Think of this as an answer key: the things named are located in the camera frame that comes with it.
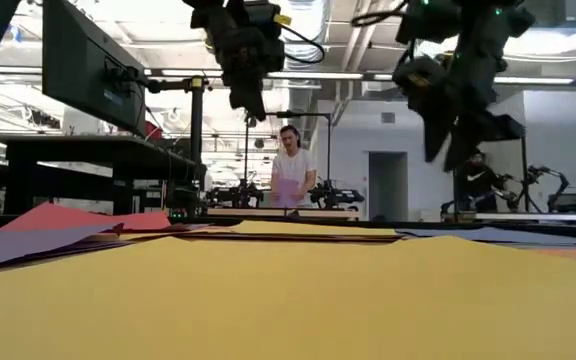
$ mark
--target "doorway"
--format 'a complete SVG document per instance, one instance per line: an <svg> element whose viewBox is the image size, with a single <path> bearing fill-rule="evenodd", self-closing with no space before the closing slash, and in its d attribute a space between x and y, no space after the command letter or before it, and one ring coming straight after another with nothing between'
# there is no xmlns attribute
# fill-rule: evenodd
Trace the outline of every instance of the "doorway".
<svg viewBox="0 0 576 360"><path fill-rule="evenodd" d="M408 221L408 154L368 153L368 218Z"/></svg>

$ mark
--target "yellow paper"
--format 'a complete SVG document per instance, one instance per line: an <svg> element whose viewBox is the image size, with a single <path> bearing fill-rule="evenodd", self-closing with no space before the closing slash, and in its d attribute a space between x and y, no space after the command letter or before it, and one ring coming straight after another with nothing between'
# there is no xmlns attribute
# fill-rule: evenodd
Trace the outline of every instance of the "yellow paper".
<svg viewBox="0 0 576 360"><path fill-rule="evenodd" d="M0 359L576 359L576 261L167 238L0 273Z"/></svg>
<svg viewBox="0 0 576 360"><path fill-rule="evenodd" d="M323 226L289 222L244 220L232 227L240 234L291 234L291 235L347 235L394 236L394 229L370 229L354 226Z"/></svg>
<svg viewBox="0 0 576 360"><path fill-rule="evenodd" d="M395 236L394 229L361 228L355 226L323 226L274 221L244 220L229 227L206 227L189 233L234 233L234 234L287 234L287 235L342 235L342 236ZM121 240L138 240L152 236L166 236L165 233L124 234Z"/></svg>

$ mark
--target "black table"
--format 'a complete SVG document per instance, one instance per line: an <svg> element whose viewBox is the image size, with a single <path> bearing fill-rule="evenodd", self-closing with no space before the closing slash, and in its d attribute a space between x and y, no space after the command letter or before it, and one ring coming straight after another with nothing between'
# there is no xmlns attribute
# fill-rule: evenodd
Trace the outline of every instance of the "black table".
<svg viewBox="0 0 576 360"><path fill-rule="evenodd" d="M45 185L38 161L86 162L112 168L109 193L116 215L132 212L134 180L174 180L190 185L197 168L188 159L129 136L0 136L0 143L7 145L9 167L6 214L21 214L32 208L33 197ZM69 183L87 186L72 180Z"/></svg>
<svg viewBox="0 0 576 360"><path fill-rule="evenodd" d="M38 165L35 168L41 186L33 196L112 201L112 178L64 168ZM10 168L0 164L0 188L8 185Z"/></svg>

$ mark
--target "computer monitor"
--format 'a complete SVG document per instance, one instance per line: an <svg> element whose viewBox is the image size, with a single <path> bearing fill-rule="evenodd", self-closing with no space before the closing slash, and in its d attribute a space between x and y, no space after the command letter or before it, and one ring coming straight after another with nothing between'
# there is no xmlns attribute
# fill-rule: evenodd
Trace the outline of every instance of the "computer monitor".
<svg viewBox="0 0 576 360"><path fill-rule="evenodd" d="M45 95L145 136L144 87L117 81L143 65L67 0L44 1L42 62Z"/></svg>

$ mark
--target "pink paper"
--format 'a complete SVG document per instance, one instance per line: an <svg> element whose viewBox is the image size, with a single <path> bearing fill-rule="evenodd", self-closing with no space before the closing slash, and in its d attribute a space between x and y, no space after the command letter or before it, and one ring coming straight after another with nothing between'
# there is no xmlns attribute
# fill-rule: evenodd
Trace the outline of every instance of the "pink paper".
<svg viewBox="0 0 576 360"><path fill-rule="evenodd" d="M0 230L60 230L108 223L123 224L124 230L156 230L170 226L170 221L164 211L108 216L43 203L1 227Z"/></svg>
<svg viewBox="0 0 576 360"><path fill-rule="evenodd" d="M297 201L294 195L299 191L299 182L290 179L279 179L277 187L279 188L279 200L276 206L280 208L296 208Z"/></svg>

